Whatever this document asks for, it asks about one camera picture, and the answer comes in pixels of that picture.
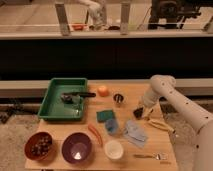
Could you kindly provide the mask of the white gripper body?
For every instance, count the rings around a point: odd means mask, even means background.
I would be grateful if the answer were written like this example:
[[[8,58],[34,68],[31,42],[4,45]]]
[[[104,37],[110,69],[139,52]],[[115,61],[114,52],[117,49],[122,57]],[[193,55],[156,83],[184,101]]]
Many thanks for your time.
[[[148,89],[141,98],[141,105],[143,107],[143,116],[148,117],[153,110],[153,107],[159,101],[160,95],[152,89]]]

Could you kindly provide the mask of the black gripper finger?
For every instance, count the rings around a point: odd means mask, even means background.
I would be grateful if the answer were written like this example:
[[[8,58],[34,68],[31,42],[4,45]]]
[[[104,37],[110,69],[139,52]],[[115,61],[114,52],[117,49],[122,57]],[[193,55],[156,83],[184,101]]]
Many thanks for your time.
[[[143,115],[143,111],[144,111],[144,108],[143,107],[140,107],[140,108],[137,108],[133,111],[133,114],[135,116],[136,119],[141,119],[142,118],[142,115]]]

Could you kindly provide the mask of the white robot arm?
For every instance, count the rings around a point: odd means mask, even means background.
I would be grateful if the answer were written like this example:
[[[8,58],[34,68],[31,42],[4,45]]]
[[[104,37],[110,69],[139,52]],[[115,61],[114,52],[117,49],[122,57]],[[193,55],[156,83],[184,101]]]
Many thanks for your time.
[[[150,109],[164,97],[191,125],[197,134],[193,171],[213,171],[213,114],[175,89],[170,75],[153,75],[140,104]]]

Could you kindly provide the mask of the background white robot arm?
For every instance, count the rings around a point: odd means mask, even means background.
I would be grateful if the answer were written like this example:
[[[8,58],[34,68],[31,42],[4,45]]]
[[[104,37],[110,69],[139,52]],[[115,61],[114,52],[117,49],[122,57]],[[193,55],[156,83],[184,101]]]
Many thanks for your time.
[[[96,30],[107,24],[106,0],[77,0],[77,2],[87,7]]]

